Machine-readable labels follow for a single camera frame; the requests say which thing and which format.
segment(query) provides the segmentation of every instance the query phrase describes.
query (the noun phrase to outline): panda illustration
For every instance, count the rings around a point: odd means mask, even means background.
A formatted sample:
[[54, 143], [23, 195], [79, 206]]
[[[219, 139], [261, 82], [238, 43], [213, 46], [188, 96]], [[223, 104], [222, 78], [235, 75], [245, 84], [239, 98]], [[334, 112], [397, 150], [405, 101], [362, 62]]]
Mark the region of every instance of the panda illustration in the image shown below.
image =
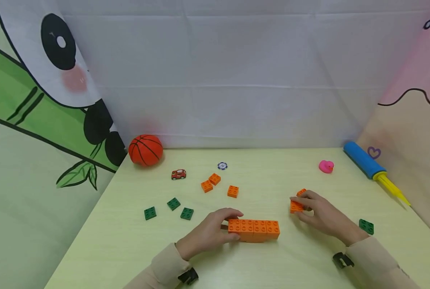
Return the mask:
[[0, 0], [0, 25], [43, 93], [61, 106], [82, 110], [85, 138], [93, 145], [104, 142], [107, 158], [119, 166], [126, 155], [124, 144], [68, 25], [50, 7], [56, 4]]

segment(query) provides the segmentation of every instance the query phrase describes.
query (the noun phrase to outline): panda eye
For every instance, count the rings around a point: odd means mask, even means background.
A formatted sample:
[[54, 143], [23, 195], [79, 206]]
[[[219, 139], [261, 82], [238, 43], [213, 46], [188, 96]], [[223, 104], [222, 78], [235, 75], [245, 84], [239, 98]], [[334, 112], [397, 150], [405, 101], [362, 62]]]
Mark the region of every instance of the panda eye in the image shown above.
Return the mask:
[[62, 18], [51, 13], [42, 20], [42, 46], [48, 59], [61, 70], [75, 66], [75, 40]]

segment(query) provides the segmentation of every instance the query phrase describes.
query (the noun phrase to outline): white backdrop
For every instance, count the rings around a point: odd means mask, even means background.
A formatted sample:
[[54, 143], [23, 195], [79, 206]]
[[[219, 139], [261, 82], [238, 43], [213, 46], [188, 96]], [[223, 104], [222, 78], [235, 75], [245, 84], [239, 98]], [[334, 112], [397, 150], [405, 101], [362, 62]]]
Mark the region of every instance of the white backdrop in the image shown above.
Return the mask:
[[430, 0], [58, 0], [128, 143], [336, 147], [356, 139]]

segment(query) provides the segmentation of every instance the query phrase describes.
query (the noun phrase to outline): black strap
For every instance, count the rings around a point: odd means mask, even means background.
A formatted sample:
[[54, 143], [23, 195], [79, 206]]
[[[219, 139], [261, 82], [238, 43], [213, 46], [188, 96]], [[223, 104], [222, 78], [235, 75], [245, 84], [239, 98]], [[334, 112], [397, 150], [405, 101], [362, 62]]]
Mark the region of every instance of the black strap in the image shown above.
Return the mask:
[[343, 269], [345, 267], [351, 266], [351, 267], [355, 267], [355, 263], [353, 263], [353, 261], [351, 261], [350, 258], [348, 258], [347, 255], [343, 254], [342, 252], [336, 253], [333, 257], [332, 257], [334, 263], [337, 265], [337, 267]]
[[182, 283], [186, 283], [188, 285], [191, 285], [195, 280], [199, 279], [199, 275], [197, 274], [196, 270], [194, 268], [191, 268], [190, 270], [186, 271], [185, 273], [181, 274], [178, 279]]

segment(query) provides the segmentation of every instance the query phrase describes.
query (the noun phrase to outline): person's left hand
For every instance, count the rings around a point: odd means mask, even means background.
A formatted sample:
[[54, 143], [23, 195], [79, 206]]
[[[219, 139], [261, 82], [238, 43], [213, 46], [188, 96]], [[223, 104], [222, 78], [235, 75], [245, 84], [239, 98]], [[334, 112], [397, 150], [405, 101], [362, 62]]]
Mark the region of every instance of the person's left hand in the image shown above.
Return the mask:
[[188, 261], [197, 254], [213, 250], [224, 243], [239, 240], [236, 233], [222, 232], [223, 220], [238, 219], [243, 213], [232, 208], [224, 208], [209, 213], [207, 217], [185, 237], [176, 242], [175, 246], [181, 258]]

